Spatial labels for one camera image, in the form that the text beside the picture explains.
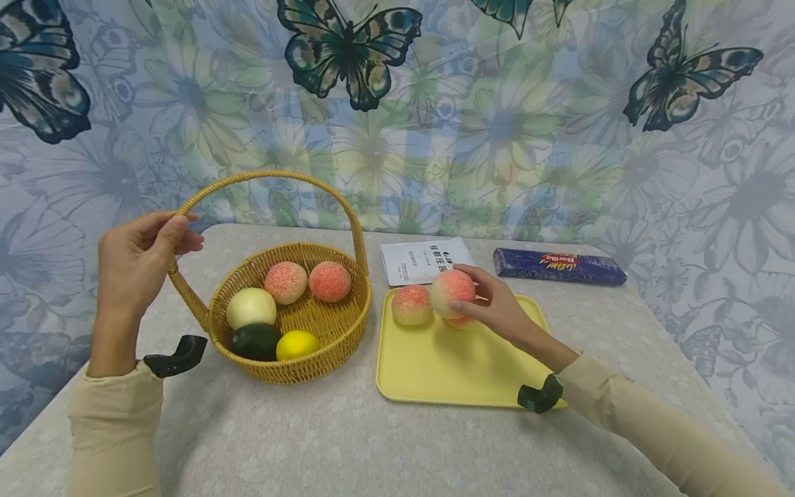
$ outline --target yellow tray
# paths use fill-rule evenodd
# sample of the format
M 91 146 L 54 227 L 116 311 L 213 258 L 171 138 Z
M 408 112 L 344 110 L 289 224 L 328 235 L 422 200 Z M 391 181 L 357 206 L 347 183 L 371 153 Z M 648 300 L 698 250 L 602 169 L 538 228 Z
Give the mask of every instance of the yellow tray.
M 422 326 L 403 326 L 392 317 L 392 298 L 384 297 L 375 384 L 399 402 L 516 407 L 519 387 L 541 389 L 552 371 L 480 323 L 459 330 L 433 314 Z M 530 319 L 547 333 L 538 304 L 517 295 Z M 566 407 L 562 399 L 553 409 Z

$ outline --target barilla logo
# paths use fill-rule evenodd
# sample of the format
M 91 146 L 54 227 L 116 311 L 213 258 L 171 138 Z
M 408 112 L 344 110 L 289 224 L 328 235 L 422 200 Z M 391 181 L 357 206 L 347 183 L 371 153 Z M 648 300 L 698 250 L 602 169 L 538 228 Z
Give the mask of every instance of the barilla logo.
M 551 270 L 571 271 L 580 264 L 580 260 L 574 254 L 546 254 L 541 257 L 541 264 L 546 264 Z

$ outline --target blue pasta box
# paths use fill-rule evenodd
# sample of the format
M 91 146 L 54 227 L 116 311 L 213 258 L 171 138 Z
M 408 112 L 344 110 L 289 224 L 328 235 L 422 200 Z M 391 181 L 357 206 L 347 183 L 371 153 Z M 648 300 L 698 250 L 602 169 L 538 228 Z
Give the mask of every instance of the blue pasta box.
M 621 286 L 626 273 L 609 257 L 556 254 L 498 248 L 494 269 L 501 278 L 533 278 L 558 282 Z

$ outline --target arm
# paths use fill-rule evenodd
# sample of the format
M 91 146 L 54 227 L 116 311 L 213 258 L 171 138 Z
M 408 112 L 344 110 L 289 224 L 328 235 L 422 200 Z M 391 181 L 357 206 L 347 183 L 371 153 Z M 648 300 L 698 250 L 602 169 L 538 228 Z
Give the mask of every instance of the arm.
M 200 250 L 203 238 L 173 212 L 153 212 L 99 240 L 97 317 L 91 358 L 68 407 L 72 463 L 67 495 L 161 494 L 154 438 L 163 382 L 135 359 L 138 325 L 160 292 L 174 254 Z
M 772 474 L 593 356 L 583 354 L 557 378 L 571 407 L 630 441 L 685 495 L 789 495 Z
M 600 428 L 626 438 L 689 497 L 787 497 L 781 482 L 684 413 L 588 354 L 578 355 L 525 315 L 508 285 L 485 271 L 456 269 L 478 283 L 482 298 L 456 302 L 557 374 L 568 404 Z

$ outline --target hand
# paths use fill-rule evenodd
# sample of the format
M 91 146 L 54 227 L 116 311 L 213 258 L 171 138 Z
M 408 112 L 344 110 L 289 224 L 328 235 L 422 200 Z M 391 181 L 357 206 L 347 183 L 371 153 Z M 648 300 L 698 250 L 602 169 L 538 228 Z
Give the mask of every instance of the hand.
M 99 291 L 89 376 L 125 375 L 135 368 L 138 324 L 165 281 L 175 254 L 201 250 L 188 229 L 198 216 L 150 212 L 99 239 Z
M 556 373 L 577 359 L 576 352 L 552 338 L 525 314 L 514 292 L 503 280 L 466 264 L 455 264 L 453 269 L 468 274 L 478 284 L 475 293 L 481 297 L 475 302 L 452 302 L 451 307 L 455 311 L 485 324 L 492 332 Z

